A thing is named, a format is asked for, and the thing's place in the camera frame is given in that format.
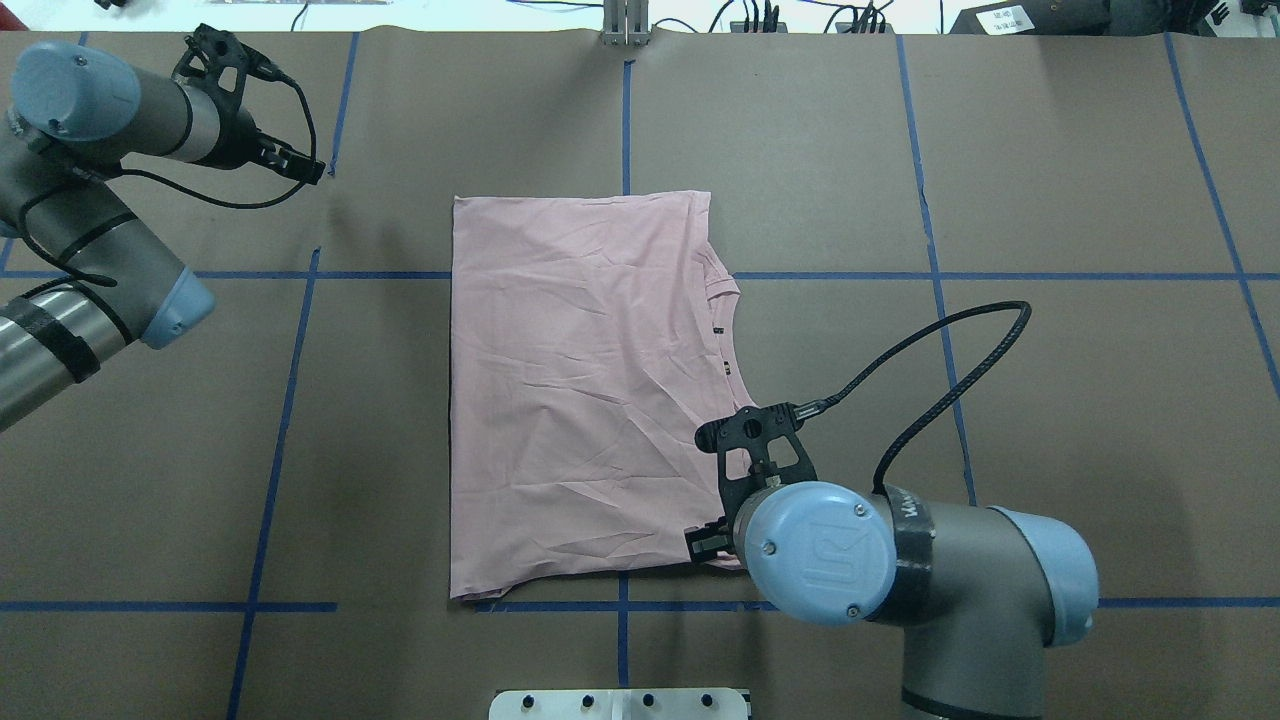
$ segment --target light blue cap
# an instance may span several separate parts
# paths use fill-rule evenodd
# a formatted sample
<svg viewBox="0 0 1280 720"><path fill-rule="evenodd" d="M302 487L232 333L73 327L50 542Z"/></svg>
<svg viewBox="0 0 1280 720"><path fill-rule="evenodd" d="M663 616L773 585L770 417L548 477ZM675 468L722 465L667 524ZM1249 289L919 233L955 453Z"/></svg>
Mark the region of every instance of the light blue cap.
<svg viewBox="0 0 1280 720"><path fill-rule="evenodd" d="M169 296L160 304L160 311L142 333L142 342L160 350L207 318L214 311L214 293L209 292L191 268L183 268Z"/></svg>
<svg viewBox="0 0 1280 720"><path fill-rule="evenodd" d="M1053 600L1053 639L1048 644L1057 647L1084 639L1098 609L1098 566L1084 538L1061 520L995 505L991 509L1018 527L1048 580Z"/></svg>
<svg viewBox="0 0 1280 720"><path fill-rule="evenodd" d="M142 102L142 85L128 63L60 40L44 40L23 50L10 90L14 106L28 123L73 142L120 132Z"/></svg>
<svg viewBox="0 0 1280 720"><path fill-rule="evenodd" d="M878 609L893 585L897 557L876 506L823 482L783 486L765 497L748 519L737 553L769 602L819 625L845 625Z"/></svg>

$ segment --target silver metal tube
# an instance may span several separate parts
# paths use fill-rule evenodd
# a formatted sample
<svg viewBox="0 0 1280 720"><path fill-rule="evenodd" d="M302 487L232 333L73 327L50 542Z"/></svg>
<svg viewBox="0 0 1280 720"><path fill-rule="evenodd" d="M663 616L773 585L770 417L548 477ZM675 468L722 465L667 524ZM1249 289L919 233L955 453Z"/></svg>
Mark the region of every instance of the silver metal tube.
<svg viewBox="0 0 1280 720"><path fill-rule="evenodd" d="M31 301L79 336L99 363L124 348L124 338L111 319L79 291L59 286ZM0 432L73 382L67 368L40 341L13 320L0 318Z"/></svg>

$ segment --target white label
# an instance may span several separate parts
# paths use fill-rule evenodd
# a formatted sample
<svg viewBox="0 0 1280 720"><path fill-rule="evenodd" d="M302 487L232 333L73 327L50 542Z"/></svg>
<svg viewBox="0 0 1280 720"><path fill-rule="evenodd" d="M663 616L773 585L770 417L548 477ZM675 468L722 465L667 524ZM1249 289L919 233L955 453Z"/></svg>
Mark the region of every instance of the white label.
<svg viewBox="0 0 1280 720"><path fill-rule="evenodd" d="M987 35L1012 35L1024 29L1036 29L1036 26L1032 24L1032 19L1027 15L1027 10L1021 5L987 10L986 13L978 13L975 17L982 23L982 29L987 31Z"/></svg>

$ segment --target folded pink shirt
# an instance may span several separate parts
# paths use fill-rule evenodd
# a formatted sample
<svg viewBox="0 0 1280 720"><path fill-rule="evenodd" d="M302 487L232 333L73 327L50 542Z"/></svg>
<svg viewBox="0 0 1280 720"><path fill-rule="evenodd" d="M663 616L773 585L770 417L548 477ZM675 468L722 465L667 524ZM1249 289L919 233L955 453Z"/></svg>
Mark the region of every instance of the folded pink shirt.
<svg viewBox="0 0 1280 720"><path fill-rule="evenodd" d="M684 562L723 514L694 430L751 401L709 205L454 201L449 597Z"/></svg>

